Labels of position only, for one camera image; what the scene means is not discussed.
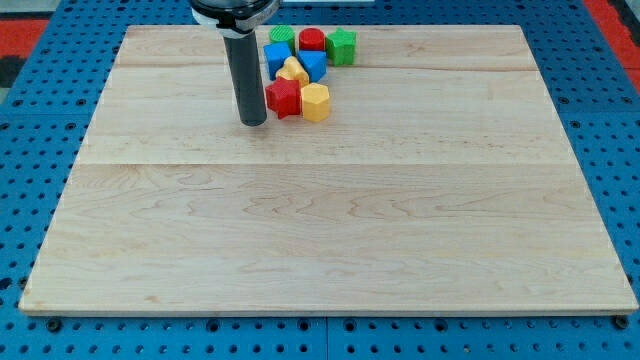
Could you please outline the black white robot arm flange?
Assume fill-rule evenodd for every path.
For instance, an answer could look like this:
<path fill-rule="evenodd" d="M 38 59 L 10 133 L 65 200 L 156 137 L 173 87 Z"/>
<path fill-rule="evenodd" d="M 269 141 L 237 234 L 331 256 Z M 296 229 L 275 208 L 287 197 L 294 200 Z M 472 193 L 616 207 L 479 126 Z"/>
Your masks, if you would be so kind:
<path fill-rule="evenodd" d="M 226 37 L 244 36 L 269 20 L 280 0 L 190 0 L 193 18 Z"/>

